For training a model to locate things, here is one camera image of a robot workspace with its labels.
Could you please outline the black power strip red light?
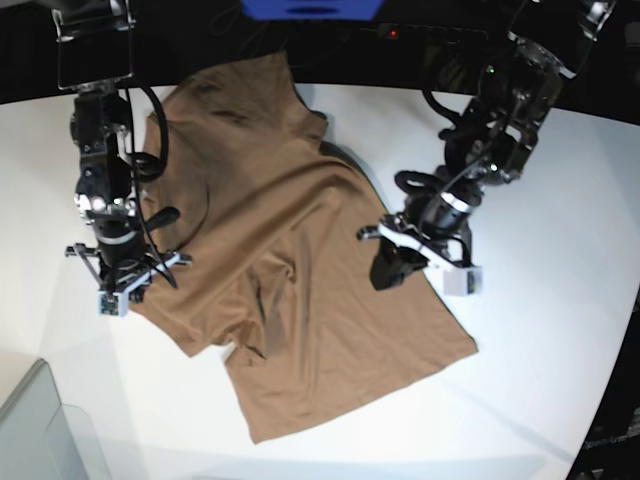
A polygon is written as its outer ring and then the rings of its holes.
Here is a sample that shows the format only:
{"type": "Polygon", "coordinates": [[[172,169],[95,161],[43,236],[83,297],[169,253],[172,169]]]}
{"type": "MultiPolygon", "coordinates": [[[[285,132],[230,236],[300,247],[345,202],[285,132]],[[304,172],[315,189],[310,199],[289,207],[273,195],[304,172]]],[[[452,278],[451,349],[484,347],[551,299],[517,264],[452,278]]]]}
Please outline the black power strip red light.
{"type": "Polygon", "coordinates": [[[485,31],[463,27],[379,23],[375,31],[385,40],[422,44],[485,43],[489,40],[485,31]]]}

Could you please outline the brown t-shirt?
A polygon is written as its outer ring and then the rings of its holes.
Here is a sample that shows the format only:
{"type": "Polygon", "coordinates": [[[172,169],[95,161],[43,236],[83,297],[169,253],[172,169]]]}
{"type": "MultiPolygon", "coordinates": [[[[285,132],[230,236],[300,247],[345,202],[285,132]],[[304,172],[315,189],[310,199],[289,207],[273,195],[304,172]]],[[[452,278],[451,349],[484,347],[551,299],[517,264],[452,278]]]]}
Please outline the brown t-shirt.
{"type": "Polygon", "coordinates": [[[142,208],[189,255],[135,311],[187,355],[230,346],[225,366],[254,442],[320,425],[473,355],[423,274],[376,291],[377,246],[357,231],[384,207],[325,143],[282,53],[206,68],[164,100],[169,159],[142,208]]]}

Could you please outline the blue box at top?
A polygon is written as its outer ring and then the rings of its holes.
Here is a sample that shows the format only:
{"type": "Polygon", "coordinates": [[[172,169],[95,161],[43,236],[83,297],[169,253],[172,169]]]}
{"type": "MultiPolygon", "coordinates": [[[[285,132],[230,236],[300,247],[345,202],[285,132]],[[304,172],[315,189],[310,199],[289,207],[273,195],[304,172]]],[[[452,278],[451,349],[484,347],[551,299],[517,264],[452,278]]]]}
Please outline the blue box at top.
{"type": "Polygon", "coordinates": [[[355,20],[375,17],[383,0],[243,0],[243,11],[261,21],[355,20]]]}

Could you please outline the translucent plastic bin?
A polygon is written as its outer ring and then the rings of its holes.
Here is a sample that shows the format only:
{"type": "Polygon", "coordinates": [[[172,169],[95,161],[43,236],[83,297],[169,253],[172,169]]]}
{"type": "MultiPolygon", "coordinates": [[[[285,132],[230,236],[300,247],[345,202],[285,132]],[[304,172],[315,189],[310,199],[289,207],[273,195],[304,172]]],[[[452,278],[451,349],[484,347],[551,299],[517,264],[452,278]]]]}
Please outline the translucent plastic bin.
{"type": "Polygon", "coordinates": [[[61,401],[49,364],[39,359],[1,407],[3,479],[110,479],[85,411],[61,401]]]}

